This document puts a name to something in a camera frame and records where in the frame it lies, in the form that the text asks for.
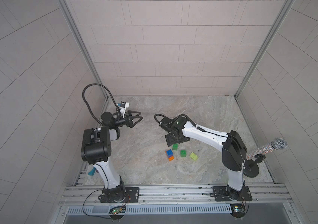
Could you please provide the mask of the glitter microphone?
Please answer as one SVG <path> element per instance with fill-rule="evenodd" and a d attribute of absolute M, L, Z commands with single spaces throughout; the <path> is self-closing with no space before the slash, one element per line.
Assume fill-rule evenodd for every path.
<path fill-rule="evenodd" d="M 265 155 L 275 150 L 283 150 L 288 146 L 287 142 L 282 138 L 275 138 L 270 143 L 262 145 L 246 154 L 246 160 L 265 159 Z"/>

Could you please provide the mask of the teal object by wall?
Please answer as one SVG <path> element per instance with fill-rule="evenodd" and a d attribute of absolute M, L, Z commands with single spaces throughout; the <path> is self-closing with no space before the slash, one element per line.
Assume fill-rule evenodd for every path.
<path fill-rule="evenodd" d="M 94 176 L 94 174 L 96 173 L 96 168 L 92 168 L 91 171 L 88 172 L 88 176 Z"/>

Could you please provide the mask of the blue lego brick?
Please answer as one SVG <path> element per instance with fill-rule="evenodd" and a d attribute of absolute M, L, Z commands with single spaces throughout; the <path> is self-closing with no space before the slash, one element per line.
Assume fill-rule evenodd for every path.
<path fill-rule="evenodd" d="M 167 150 L 166 155 L 168 158 L 173 157 L 173 151 L 171 149 Z"/>

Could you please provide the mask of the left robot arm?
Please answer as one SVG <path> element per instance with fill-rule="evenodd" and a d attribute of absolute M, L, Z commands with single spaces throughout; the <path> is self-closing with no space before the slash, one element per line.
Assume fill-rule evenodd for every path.
<path fill-rule="evenodd" d="M 134 127 L 143 117 L 140 112 L 127 111 L 112 114 L 104 112 L 101 115 L 102 126 L 96 129 L 84 130 L 81 158 L 99 172 L 104 181 L 104 188 L 98 200 L 101 203 L 137 203 L 139 188 L 127 188 L 116 172 L 110 159 L 112 153 L 111 142 L 120 137 L 119 128 L 122 126 Z"/>

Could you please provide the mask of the aluminium rail frame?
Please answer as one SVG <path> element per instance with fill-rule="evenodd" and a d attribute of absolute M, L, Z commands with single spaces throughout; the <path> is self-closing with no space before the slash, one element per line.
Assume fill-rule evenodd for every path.
<path fill-rule="evenodd" d="M 207 203 L 291 203 L 290 196 L 284 184 L 275 183 L 247 183 L 252 201 L 220 201 L 210 196 L 214 186 L 225 184 L 159 184 L 159 185 L 127 185 L 126 187 L 138 187 L 140 204 L 207 204 Z M 98 197 L 102 193 L 102 186 L 82 185 L 66 187 L 59 199 L 60 205 L 121 205 L 122 203 L 101 203 Z"/>

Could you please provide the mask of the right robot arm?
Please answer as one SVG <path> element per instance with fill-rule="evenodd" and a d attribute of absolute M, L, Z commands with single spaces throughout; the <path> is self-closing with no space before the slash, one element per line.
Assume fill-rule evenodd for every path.
<path fill-rule="evenodd" d="M 233 201 L 252 200 L 244 180 L 247 149 L 237 132 L 226 133 L 200 126 L 185 114 L 180 114 L 173 119 L 162 114 L 155 114 L 154 119 L 163 130 L 168 132 L 165 139 L 169 147 L 195 139 L 221 152 L 222 163 L 228 169 L 229 177 L 224 196 Z"/>

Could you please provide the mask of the circuit board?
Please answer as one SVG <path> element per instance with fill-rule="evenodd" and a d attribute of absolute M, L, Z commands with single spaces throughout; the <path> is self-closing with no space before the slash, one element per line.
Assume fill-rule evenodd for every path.
<path fill-rule="evenodd" d="M 246 207 L 243 204 L 230 204 L 231 206 L 231 215 L 235 218 L 242 218 L 246 214 Z"/>
<path fill-rule="evenodd" d="M 110 215 L 119 215 L 126 212 L 126 206 L 117 206 L 110 209 Z"/>

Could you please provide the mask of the dark green lego brick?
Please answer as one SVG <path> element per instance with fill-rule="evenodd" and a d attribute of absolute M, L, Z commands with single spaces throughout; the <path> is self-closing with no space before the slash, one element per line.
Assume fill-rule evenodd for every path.
<path fill-rule="evenodd" d="M 178 143 L 172 145 L 172 150 L 177 151 L 178 150 Z"/>

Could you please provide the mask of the right circuit board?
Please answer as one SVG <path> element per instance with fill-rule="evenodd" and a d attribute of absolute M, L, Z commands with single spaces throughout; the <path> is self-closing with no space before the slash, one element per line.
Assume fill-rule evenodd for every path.
<path fill-rule="evenodd" d="M 231 215 L 235 218 L 242 218 L 246 214 L 246 207 L 243 204 L 230 204 L 231 206 Z"/>

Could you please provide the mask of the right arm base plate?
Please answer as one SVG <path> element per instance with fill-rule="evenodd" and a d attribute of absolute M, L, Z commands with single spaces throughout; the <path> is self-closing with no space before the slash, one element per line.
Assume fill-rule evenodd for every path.
<path fill-rule="evenodd" d="M 236 191 L 229 186 L 214 186 L 210 196 L 215 198 L 216 202 L 220 201 L 252 201 L 250 190 L 247 186 L 243 186 L 240 191 Z"/>

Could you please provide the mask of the microphone stand base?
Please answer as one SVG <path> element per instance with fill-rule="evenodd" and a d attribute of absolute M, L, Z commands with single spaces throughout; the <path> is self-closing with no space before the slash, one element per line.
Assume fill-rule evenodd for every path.
<path fill-rule="evenodd" d="M 249 178 L 257 177 L 260 173 L 258 164 L 263 162 L 265 158 L 265 155 L 257 154 L 253 159 L 246 160 L 244 163 L 245 169 L 243 170 L 244 175 Z"/>

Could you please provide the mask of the left circuit board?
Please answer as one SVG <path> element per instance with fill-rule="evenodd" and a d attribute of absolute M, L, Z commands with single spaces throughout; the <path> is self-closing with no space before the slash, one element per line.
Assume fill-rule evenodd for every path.
<path fill-rule="evenodd" d="M 117 206 L 110 209 L 110 215 L 119 215 L 126 212 L 126 206 Z"/>

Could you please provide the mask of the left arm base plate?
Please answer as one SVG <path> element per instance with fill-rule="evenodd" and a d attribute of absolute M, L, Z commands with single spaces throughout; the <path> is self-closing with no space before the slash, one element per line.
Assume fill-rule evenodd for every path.
<path fill-rule="evenodd" d="M 98 199 L 101 203 L 137 203 L 139 190 L 138 187 L 104 189 Z"/>

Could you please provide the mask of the lime green lego brick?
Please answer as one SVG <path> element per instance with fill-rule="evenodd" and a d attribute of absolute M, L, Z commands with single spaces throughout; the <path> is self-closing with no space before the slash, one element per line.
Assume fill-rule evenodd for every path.
<path fill-rule="evenodd" d="M 197 160 L 198 160 L 198 156 L 197 156 L 194 152 L 192 152 L 189 156 L 190 156 L 190 158 L 191 158 L 193 161 L 197 161 Z"/>

